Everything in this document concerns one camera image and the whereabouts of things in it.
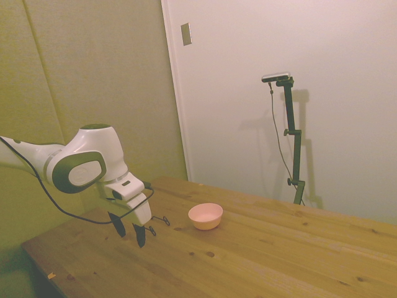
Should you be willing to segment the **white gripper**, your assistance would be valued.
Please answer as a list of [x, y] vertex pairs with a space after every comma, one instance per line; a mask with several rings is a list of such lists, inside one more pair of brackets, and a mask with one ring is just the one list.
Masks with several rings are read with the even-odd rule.
[[[140, 248], [146, 243], [146, 229], [144, 225], [151, 219], [151, 209], [146, 195], [143, 193], [145, 184], [131, 173], [127, 173], [120, 182], [119, 193], [127, 206], [132, 210], [133, 228], [136, 241]], [[118, 235], [126, 235], [125, 226], [119, 216], [108, 212], [109, 218]]]

